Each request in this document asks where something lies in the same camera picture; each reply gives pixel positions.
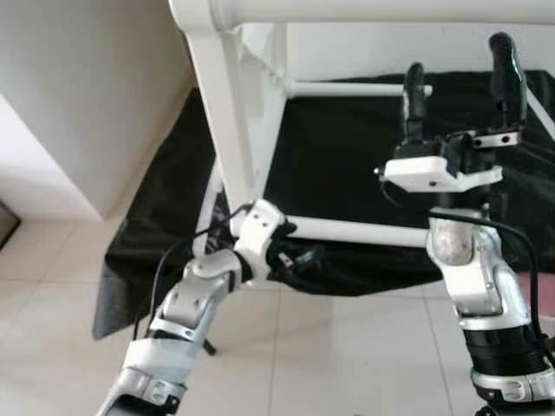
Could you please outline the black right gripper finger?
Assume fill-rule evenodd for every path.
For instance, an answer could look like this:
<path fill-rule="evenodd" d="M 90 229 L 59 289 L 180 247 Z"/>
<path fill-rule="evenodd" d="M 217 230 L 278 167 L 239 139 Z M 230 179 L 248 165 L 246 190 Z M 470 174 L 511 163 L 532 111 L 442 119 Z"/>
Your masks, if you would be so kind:
<path fill-rule="evenodd" d="M 506 32 L 489 36 L 489 50 L 493 57 L 493 71 L 489 81 L 489 94 L 500 113 L 499 124 L 489 127 L 489 133 L 523 130 L 527 124 L 528 86 L 525 71 L 517 59 L 514 40 Z"/>
<path fill-rule="evenodd" d="M 425 94 L 425 70 L 420 62 L 413 62 L 404 76 L 402 84 L 402 142 L 413 144 L 423 139 L 423 127 L 427 116 Z"/>

